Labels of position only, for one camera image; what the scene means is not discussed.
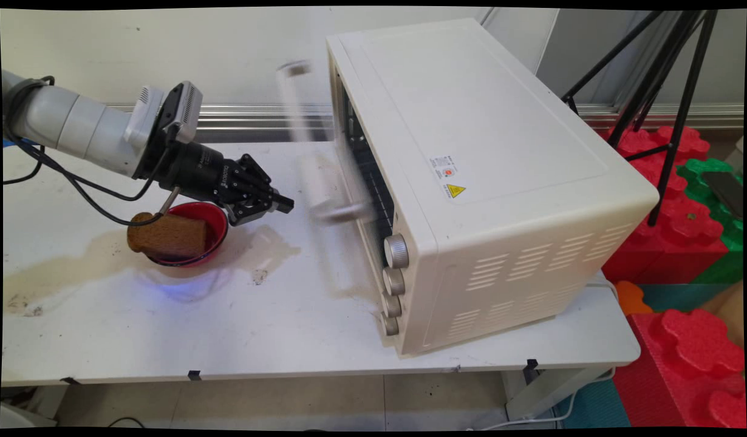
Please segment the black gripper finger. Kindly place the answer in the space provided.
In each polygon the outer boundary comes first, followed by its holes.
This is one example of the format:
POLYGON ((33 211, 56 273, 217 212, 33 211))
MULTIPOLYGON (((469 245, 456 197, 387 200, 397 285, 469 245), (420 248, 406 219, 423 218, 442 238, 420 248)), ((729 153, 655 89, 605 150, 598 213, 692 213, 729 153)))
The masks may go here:
POLYGON ((220 207, 226 212, 227 223, 230 226, 242 226, 259 220, 272 211, 284 212, 284 196, 279 194, 269 194, 265 197, 254 195, 237 203, 221 202, 220 207))
MULTIPOLYGON (((227 161, 227 202, 241 202, 250 196, 265 197, 269 194, 279 194, 271 185, 271 178, 262 166, 249 155, 243 155, 240 160, 227 161)), ((294 201, 284 196, 284 212, 290 213, 294 208, 294 201)))

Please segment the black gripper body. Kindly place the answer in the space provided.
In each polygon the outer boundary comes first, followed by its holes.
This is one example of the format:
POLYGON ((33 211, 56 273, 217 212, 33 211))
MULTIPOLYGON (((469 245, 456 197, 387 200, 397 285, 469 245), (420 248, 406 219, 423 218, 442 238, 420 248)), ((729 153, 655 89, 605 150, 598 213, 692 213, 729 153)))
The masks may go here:
POLYGON ((222 206, 245 201, 245 192, 240 190, 245 183, 236 178, 241 171, 236 161, 196 142, 152 142, 138 163, 134 178, 152 177, 163 190, 172 191, 179 186, 185 197, 222 206))

